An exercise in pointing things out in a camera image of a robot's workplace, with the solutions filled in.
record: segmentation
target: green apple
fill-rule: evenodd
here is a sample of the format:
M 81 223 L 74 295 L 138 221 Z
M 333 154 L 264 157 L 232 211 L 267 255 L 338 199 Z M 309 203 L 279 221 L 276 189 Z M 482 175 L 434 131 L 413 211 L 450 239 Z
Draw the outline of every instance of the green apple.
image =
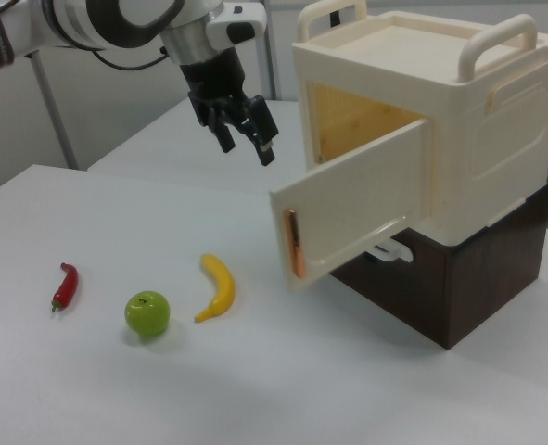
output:
M 158 292 L 146 290 L 134 295 L 125 307 L 125 321 L 143 337 L 161 334 L 169 325 L 169 302 Z

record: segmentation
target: open door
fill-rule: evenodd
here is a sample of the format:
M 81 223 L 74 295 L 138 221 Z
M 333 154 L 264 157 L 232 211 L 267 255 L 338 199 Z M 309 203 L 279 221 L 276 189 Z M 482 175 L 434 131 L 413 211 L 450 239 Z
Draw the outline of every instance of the open door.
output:
M 271 193 L 291 289 L 330 273 L 428 214 L 431 123 L 420 119 Z

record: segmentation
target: red chili pepper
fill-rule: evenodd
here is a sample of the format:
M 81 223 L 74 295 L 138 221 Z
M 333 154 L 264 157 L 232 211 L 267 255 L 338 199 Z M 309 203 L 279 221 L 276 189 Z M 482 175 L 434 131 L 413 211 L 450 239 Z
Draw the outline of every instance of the red chili pepper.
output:
M 78 288 L 78 270 L 71 264 L 66 264 L 65 262 L 61 263 L 61 269 L 63 269 L 67 275 L 51 301 L 53 312 L 55 312 L 55 309 L 67 308 L 73 294 L 76 293 L 76 289 Z

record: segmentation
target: table surface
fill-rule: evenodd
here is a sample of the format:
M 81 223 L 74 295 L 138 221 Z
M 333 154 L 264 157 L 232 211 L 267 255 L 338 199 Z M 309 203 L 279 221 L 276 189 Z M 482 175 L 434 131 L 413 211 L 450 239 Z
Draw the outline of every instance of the table surface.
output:
M 205 252 L 237 299 L 194 324 Z M 142 341 L 146 289 L 172 318 Z M 27 443 L 548 443 L 548 234 L 540 278 L 446 351 L 331 277 L 289 293 L 263 194 L 32 167 L 0 188 L 0 445 Z
M 262 167 L 255 148 L 232 129 L 236 147 L 224 154 L 210 131 L 198 125 L 189 99 L 115 148 L 88 171 L 111 176 L 267 193 L 306 172 L 299 107 L 267 102 L 280 131 L 275 161 Z

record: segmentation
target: wooden base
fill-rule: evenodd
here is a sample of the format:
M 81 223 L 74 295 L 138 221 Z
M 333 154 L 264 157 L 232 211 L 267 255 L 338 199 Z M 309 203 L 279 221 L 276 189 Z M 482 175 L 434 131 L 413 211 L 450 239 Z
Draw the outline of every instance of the wooden base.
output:
M 450 349 L 537 278 L 547 219 L 548 184 L 459 246 L 407 229 L 393 238 L 414 261 L 363 254 L 331 274 Z

